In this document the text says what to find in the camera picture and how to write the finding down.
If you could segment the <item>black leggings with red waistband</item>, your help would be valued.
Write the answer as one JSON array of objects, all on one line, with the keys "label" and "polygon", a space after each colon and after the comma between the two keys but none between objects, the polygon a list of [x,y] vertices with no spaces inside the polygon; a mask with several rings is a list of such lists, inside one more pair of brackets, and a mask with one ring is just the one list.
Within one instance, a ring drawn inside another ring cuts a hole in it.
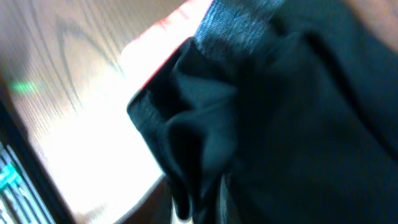
[{"label": "black leggings with red waistband", "polygon": [[397,49],[343,1],[213,1],[127,113],[180,218],[396,223]]}]

